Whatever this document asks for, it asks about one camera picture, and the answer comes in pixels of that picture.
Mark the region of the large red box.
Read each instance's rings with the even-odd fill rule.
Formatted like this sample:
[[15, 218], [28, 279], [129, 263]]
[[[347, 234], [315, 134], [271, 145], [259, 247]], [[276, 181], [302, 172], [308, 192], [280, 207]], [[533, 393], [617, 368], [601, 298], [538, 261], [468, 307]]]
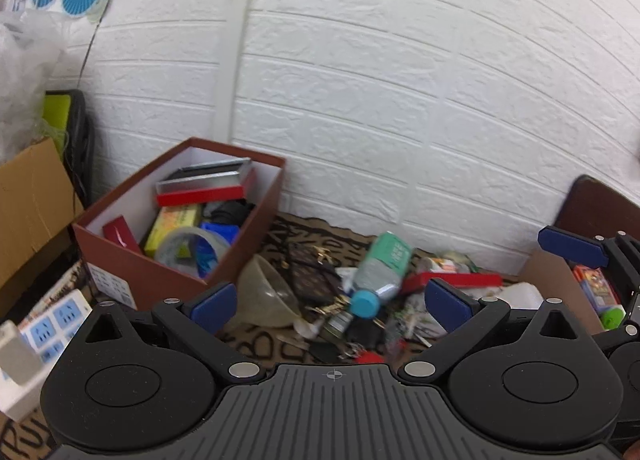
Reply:
[[205, 204], [245, 199], [253, 186], [255, 169], [248, 157], [179, 168], [155, 185], [159, 207]]

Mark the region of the cardboard box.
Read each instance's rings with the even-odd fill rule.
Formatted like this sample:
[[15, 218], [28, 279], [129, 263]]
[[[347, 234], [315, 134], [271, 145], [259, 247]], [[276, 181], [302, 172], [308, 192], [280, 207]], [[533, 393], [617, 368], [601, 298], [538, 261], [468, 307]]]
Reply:
[[84, 211], [54, 142], [43, 139], [1, 165], [1, 316], [72, 245]]

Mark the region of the colourful card box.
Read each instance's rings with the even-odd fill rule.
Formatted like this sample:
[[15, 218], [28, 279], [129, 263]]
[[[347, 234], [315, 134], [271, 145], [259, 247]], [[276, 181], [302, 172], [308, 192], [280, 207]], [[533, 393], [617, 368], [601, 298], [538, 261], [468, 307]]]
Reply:
[[617, 294], [600, 268], [576, 265], [573, 268], [573, 275], [598, 315], [602, 315], [610, 309], [622, 307]]

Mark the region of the red round tag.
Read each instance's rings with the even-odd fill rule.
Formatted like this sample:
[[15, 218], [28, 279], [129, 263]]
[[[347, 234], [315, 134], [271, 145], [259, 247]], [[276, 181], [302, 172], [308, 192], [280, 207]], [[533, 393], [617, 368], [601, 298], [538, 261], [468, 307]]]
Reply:
[[355, 358], [358, 365], [379, 365], [384, 364], [385, 358], [372, 350], [363, 350]]

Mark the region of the clear tape roll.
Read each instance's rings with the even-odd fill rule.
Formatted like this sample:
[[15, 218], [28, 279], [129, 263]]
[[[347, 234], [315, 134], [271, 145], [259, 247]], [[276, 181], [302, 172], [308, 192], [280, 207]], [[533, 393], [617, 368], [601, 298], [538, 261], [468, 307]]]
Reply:
[[228, 250], [230, 244], [215, 232], [182, 227], [163, 238], [154, 259], [185, 275], [204, 279], [217, 268]]

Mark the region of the clear plastic funnel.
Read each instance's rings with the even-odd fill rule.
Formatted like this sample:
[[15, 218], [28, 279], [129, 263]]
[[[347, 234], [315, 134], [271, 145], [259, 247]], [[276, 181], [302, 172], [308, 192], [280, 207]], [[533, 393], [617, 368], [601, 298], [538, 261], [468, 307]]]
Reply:
[[292, 289], [260, 255], [254, 255], [242, 269], [236, 294], [236, 323], [277, 329], [292, 325], [302, 316]]

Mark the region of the yellow green medicine box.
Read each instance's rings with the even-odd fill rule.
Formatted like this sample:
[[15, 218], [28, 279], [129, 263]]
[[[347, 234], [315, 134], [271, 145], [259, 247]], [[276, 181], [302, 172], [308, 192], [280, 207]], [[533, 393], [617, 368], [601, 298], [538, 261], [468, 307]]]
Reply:
[[164, 238], [174, 230], [196, 227], [201, 220], [201, 211], [198, 204], [162, 207], [146, 237], [143, 246], [145, 255], [154, 258]]

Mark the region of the brown open box right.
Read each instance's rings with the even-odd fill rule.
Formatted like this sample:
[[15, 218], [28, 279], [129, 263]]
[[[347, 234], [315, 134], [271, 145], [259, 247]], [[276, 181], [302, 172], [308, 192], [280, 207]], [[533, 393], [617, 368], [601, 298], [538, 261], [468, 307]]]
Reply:
[[[639, 240], [639, 221], [637, 203], [596, 178], [581, 175], [574, 180], [558, 216], [549, 226], [586, 238], [612, 238], [623, 231]], [[544, 251], [538, 244], [538, 249], [518, 273], [518, 279], [536, 285], [545, 298], [561, 298], [589, 333], [600, 333], [604, 330], [600, 316], [579, 287], [573, 275], [575, 266]], [[617, 296], [620, 305], [631, 302]]]

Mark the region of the plastic bottle blue cap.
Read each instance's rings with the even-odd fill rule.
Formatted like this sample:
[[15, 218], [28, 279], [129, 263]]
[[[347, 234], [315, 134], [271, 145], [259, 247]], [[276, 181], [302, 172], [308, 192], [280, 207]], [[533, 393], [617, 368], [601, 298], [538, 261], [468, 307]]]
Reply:
[[378, 316], [399, 293], [411, 255], [412, 247], [393, 232], [379, 235], [352, 279], [349, 311], [361, 319]]

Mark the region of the dark red gift box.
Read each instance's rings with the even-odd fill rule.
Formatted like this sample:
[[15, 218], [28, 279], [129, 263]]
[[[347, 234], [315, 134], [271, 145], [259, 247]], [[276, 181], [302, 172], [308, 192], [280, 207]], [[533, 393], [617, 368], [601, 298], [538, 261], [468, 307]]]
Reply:
[[142, 254], [134, 234], [130, 230], [125, 217], [119, 216], [102, 227], [104, 238], [128, 251]]

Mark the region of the small dark green box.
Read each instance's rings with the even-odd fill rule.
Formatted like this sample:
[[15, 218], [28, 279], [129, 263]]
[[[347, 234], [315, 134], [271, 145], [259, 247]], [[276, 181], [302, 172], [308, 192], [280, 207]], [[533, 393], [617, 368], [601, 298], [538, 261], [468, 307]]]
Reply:
[[324, 324], [322, 331], [327, 341], [340, 342], [354, 320], [354, 315], [348, 310], [342, 310], [331, 316]]

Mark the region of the brown shoe box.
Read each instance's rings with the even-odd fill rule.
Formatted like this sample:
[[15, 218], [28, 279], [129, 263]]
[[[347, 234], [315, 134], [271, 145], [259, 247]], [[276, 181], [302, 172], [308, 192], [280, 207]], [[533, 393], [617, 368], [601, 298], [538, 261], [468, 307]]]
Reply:
[[157, 157], [74, 224], [96, 290], [147, 310], [235, 280], [276, 215], [285, 165], [200, 138]]

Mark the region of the white power strip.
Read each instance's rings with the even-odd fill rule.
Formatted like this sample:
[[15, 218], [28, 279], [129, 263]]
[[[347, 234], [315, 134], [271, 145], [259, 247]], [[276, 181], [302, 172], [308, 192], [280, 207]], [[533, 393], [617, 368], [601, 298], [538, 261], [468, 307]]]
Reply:
[[90, 313], [91, 307], [85, 296], [79, 290], [73, 290], [26, 324], [23, 329], [17, 327], [39, 355], [43, 366], [25, 385], [14, 383], [9, 376], [1, 372], [2, 414], [20, 422], [38, 407], [44, 381]]

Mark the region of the clear plastic bag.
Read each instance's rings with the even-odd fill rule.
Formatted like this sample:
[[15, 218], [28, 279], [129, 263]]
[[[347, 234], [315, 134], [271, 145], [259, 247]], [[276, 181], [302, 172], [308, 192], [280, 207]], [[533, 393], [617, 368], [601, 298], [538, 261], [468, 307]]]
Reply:
[[1, 13], [1, 162], [52, 133], [46, 88], [65, 48], [66, 19], [42, 10]]

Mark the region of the letter patterned mat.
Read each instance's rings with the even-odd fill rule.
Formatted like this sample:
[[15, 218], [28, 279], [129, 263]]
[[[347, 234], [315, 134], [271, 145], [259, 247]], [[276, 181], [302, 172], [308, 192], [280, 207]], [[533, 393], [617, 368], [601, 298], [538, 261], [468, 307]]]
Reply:
[[[298, 320], [326, 323], [348, 310], [341, 268], [359, 266], [372, 243], [285, 218], [255, 255], [292, 289]], [[358, 365], [330, 341], [326, 358], [304, 362], [220, 339], [266, 370], [260, 382], [224, 382], [154, 321], [156, 303], [93, 307], [37, 410], [2, 432], [3, 458], [35, 458], [40, 442], [50, 459], [453, 459], [487, 449], [431, 388], [401, 383], [388, 362]]]

